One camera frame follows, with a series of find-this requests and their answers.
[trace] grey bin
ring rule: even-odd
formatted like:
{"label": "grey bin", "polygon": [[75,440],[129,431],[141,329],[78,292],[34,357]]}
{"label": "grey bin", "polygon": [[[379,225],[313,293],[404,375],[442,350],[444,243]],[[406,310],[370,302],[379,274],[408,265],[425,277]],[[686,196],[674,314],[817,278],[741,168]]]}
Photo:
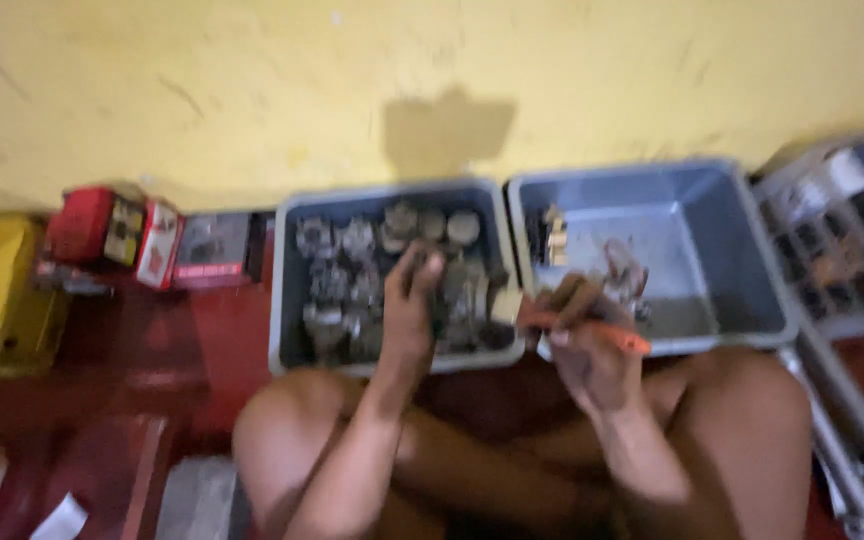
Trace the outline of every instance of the grey bin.
{"label": "grey bin", "polygon": [[[762,217],[738,165],[690,159],[524,174],[508,185],[524,288],[554,286],[570,269],[604,271],[602,245],[630,242],[650,275],[639,325],[653,356],[716,345],[773,348],[797,334]],[[567,223],[568,267],[533,266],[525,215],[557,205]]]}
{"label": "grey bin", "polygon": [[[316,363],[312,344],[303,326],[303,306],[309,294],[310,263],[296,247],[298,221],[318,216],[344,226],[355,216],[379,219],[387,207],[399,201],[407,201],[418,208],[433,207],[446,214],[474,210],[482,220],[483,230],[472,249],[478,252],[489,270],[502,269],[509,273],[511,284],[519,284],[502,190],[491,180],[457,178],[294,195],[278,207],[275,215],[269,331],[269,369],[273,374]],[[513,364],[522,356],[525,345],[521,337],[510,339],[499,350],[436,355],[432,372]],[[360,363],[344,365],[340,369],[355,377],[366,377],[372,374],[375,367],[375,364]]]}

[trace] hand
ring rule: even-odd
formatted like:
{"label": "hand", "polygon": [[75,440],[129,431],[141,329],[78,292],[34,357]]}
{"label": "hand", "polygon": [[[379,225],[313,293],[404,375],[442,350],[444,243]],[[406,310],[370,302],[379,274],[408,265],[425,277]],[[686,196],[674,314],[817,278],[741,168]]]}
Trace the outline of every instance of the hand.
{"label": "hand", "polygon": [[382,353],[376,378],[401,390],[405,403],[412,399],[432,364],[429,296],[438,286],[445,265],[441,253],[414,241],[385,278]]}
{"label": "hand", "polygon": [[552,362],[576,405],[585,414],[601,416],[634,407],[642,399],[642,357],[591,330],[584,321],[604,320],[635,329],[633,317],[602,294],[601,280],[569,274],[554,292],[536,298],[558,313],[557,327],[549,331]]}

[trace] yellow wall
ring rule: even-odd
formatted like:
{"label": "yellow wall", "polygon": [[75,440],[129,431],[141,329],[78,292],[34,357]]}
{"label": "yellow wall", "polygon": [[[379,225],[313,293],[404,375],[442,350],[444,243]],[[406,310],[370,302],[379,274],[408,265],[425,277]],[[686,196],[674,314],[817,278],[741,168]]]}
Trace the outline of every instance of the yellow wall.
{"label": "yellow wall", "polygon": [[859,0],[0,0],[0,206],[186,208],[864,128]]}

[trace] yellow container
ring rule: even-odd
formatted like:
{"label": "yellow container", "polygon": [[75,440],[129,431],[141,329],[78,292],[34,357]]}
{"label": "yellow container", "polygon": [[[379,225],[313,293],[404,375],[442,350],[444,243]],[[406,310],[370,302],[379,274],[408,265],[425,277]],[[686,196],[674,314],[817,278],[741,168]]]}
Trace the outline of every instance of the yellow container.
{"label": "yellow container", "polygon": [[30,272],[43,228],[25,216],[0,216],[0,374],[42,371],[62,338],[68,299],[35,290]]}

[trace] person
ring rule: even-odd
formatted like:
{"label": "person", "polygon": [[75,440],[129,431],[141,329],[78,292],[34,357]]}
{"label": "person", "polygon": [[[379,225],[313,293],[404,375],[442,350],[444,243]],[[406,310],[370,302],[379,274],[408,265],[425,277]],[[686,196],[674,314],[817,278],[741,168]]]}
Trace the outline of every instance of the person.
{"label": "person", "polygon": [[581,419],[496,447],[410,405],[432,362],[427,298],[444,266],[433,254],[410,272],[424,249],[410,246],[386,279],[367,385],[296,370],[243,409],[233,454],[262,538],[803,536],[810,402],[798,380],[738,347],[643,379],[641,357],[575,325],[608,306],[582,276],[537,299],[558,313],[553,362]]}

